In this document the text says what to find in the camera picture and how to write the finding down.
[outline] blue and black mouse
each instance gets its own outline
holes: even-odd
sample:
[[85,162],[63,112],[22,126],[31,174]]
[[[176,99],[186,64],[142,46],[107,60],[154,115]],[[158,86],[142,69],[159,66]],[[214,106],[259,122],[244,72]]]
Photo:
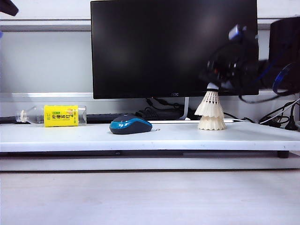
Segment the blue and black mouse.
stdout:
[[149,132],[152,129],[152,124],[137,116],[123,115],[115,118],[109,129],[116,135],[128,135]]

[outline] wire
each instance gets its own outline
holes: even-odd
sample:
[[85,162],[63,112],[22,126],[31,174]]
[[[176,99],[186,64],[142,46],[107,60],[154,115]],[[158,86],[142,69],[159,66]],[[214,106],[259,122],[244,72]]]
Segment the wire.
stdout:
[[278,113],[277,115],[273,116],[272,118],[265,120],[264,122],[260,122],[259,124],[263,124],[265,122],[268,122],[272,119],[274,119],[275,117],[277,117],[278,115],[280,115],[281,113],[285,112],[286,110],[288,110],[289,108],[291,108],[294,104],[296,104],[298,101],[300,100],[300,98],[298,98],[296,101],[294,101],[292,104],[290,104],[286,109],[284,109],[282,112]]
[[295,108],[295,106],[296,105],[299,105],[298,103],[296,103],[296,104],[294,104],[293,106],[292,106],[292,108],[291,108],[291,116],[293,116],[294,115],[294,108]]
[[242,100],[242,101],[245,102],[245,103],[248,103],[248,104],[257,104],[257,103],[268,102],[268,101],[274,100],[274,99],[279,98],[279,97],[280,97],[279,95],[276,95],[276,96],[274,96],[274,97],[271,97],[271,98],[268,98],[268,99],[264,99],[264,100],[259,100],[259,101],[247,101],[247,100],[243,99],[243,96],[242,96],[242,95],[239,95],[239,99]]
[[[286,121],[280,122],[282,118],[286,118]],[[280,123],[280,124],[285,124],[285,123],[287,123],[287,122],[289,122],[289,121],[290,121],[290,118],[289,118],[288,116],[282,116],[282,117],[280,118],[280,120],[278,121],[278,123]]]
[[170,110],[170,109],[158,109],[158,108],[156,108],[156,107],[153,105],[152,101],[151,101],[149,98],[146,98],[146,102],[148,103],[148,105],[150,105],[151,107],[153,107],[153,108],[156,109],[156,110],[160,110],[160,111]]
[[227,115],[227,116],[230,116],[231,118],[234,118],[234,119],[236,119],[236,120],[239,120],[239,118],[237,118],[237,117],[235,117],[235,116],[232,116],[231,114],[229,114],[229,113],[224,113],[224,115]]
[[253,120],[249,119],[248,117],[244,117],[242,120],[248,120],[248,121],[250,121],[251,123],[255,123]]
[[292,103],[293,103],[293,102],[288,102],[288,103],[286,103],[284,106],[282,106],[282,107],[280,107],[280,108],[278,108],[278,109],[276,109],[276,110],[274,110],[274,111],[268,113],[267,115],[263,116],[263,117],[259,120],[259,122],[262,122],[265,118],[267,118],[268,116],[270,116],[270,115],[272,115],[272,114],[278,112],[279,110],[283,110],[283,111],[284,111],[284,109],[285,109],[287,106],[291,105]]
[[171,103],[168,103],[166,100],[160,99],[160,98],[157,98],[157,97],[154,97],[153,99],[156,100],[156,101],[158,101],[162,105],[173,106],[174,109],[179,109],[179,110],[183,110],[184,109],[184,105],[181,105],[181,104],[178,104],[178,103],[171,104]]
[[223,119],[224,121],[226,120],[233,120],[233,121],[239,121],[239,122],[247,122],[247,123],[250,123],[249,121],[247,120],[240,120],[240,119]]
[[294,94],[294,93],[299,92],[299,91],[291,91],[291,90],[283,91],[283,92],[278,92],[279,85],[280,85],[281,82],[283,81],[285,75],[287,75],[287,74],[290,72],[291,68],[292,68],[295,64],[296,64],[295,62],[292,62],[292,63],[288,64],[287,66],[285,66],[285,67],[280,71],[280,73],[277,75],[277,77],[275,78],[272,89],[273,89],[273,91],[274,91],[277,95],[280,95],[280,96],[288,96],[288,95],[291,95],[291,94]]

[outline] computer monitor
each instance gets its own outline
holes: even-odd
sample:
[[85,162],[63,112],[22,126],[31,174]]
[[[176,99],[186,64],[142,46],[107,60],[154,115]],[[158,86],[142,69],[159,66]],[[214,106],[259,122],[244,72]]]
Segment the computer monitor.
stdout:
[[94,98],[203,96],[199,73],[236,24],[257,34],[256,0],[92,1]]

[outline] power cord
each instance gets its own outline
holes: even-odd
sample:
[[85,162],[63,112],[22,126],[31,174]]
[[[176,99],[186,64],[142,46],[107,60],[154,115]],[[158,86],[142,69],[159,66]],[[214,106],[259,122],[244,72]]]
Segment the power cord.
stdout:
[[[168,106],[172,106],[172,107],[173,107],[173,109],[158,109],[158,108],[156,108],[156,107],[153,105],[152,101],[151,101],[149,98],[147,98],[146,101],[147,101],[148,105],[151,106],[151,107],[153,107],[153,108],[156,109],[156,110],[165,110],[165,111],[168,111],[168,110],[176,110],[176,111],[178,111],[178,112],[182,112],[182,113],[184,112],[184,105],[182,105],[182,104],[178,104],[178,103],[169,103],[169,102],[167,102],[167,101],[164,100],[164,99],[156,98],[156,97],[154,97],[153,99],[156,100],[156,101],[157,101],[158,103],[160,103],[161,105],[168,105]],[[199,117],[198,115],[195,115],[195,112],[196,112],[196,110],[193,110],[193,109],[191,109],[191,108],[188,108],[188,111],[187,111],[187,117],[188,117],[189,119],[191,119],[191,120],[199,120],[200,117]]]
[[234,119],[237,120],[237,121],[240,121],[240,120],[241,120],[241,121],[248,120],[248,121],[251,122],[251,123],[255,123],[252,119],[250,119],[250,118],[248,118],[248,117],[244,117],[243,119],[239,119],[239,118],[237,118],[236,116],[233,116],[233,115],[231,115],[231,114],[229,114],[229,113],[227,113],[227,112],[225,112],[224,115],[230,116],[231,118],[234,118]]
[[286,130],[298,130],[298,127],[296,126],[295,119],[294,119],[294,108],[295,108],[296,104],[293,104],[291,107],[289,123],[285,127]]
[[268,102],[268,101],[271,101],[271,100],[274,100],[274,99],[277,99],[279,98],[280,96],[279,95],[276,95],[274,97],[271,97],[271,98],[268,98],[268,99],[264,99],[264,100],[258,100],[258,101],[247,101],[245,99],[243,99],[243,96],[242,95],[239,95],[239,99],[245,103],[248,103],[248,104],[257,104],[257,103],[263,103],[263,102]]
[[293,68],[293,66],[295,66],[296,63],[292,62],[290,64],[288,64],[287,66],[285,66],[280,73],[277,75],[277,77],[275,78],[275,81],[273,83],[273,91],[279,95],[279,96],[288,96],[288,95],[292,95],[295,93],[298,93],[299,90],[287,90],[287,91],[283,91],[283,92],[278,92],[278,88],[281,84],[281,82],[283,81],[284,77],[290,72],[290,70]]
[[293,102],[288,102],[288,103],[286,103],[284,106],[282,106],[282,107],[280,107],[280,108],[278,108],[278,109],[276,109],[276,110],[274,110],[274,111],[268,113],[267,115],[263,116],[263,117],[259,120],[259,122],[263,122],[265,119],[269,119],[269,118],[270,118],[270,117],[269,117],[270,115],[272,115],[272,114],[274,114],[274,113],[276,113],[276,112],[278,112],[278,111],[280,111],[280,110],[282,110],[281,116],[283,116],[284,109],[285,109],[287,106],[291,105],[292,103],[293,103]]
[[299,100],[300,100],[300,98],[298,98],[296,101],[294,101],[294,102],[292,102],[291,104],[289,104],[289,106],[288,106],[286,109],[284,109],[282,112],[278,113],[277,115],[275,115],[275,116],[273,116],[273,117],[271,117],[271,118],[269,118],[269,119],[267,119],[267,120],[265,120],[265,121],[262,121],[262,120],[265,119],[267,116],[272,115],[273,113],[278,112],[279,110],[282,110],[282,109],[284,108],[284,106],[282,106],[282,107],[280,107],[279,109],[273,111],[272,113],[269,113],[267,116],[264,116],[262,119],[260,119],[259,124],[264,124],[264,123],[266,123],[266,122],[272,120],[273,118],[277,117],[278,115],[282,114],[283,112],[285,112],[286,110],[288,110],[289,108],[291,108],[293,105],[297,104],[297,102],[298,102]]

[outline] white shuttlecock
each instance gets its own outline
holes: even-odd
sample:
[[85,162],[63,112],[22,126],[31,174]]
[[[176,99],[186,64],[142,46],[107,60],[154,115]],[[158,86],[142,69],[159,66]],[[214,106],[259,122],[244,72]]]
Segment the white shuttlecock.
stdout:
[[220,104],[218,91],[207,91],[202,102],[198,106],[195,115],[224,118],[224,112]]
[[195,115],[202,116],[198,128],[204,130],[224,130],[224,112],[220,104],[218,86],[209,83],[207,92]]
[[202,116],[198,128],[201,130],[224,130],[226,126],[220,117]]

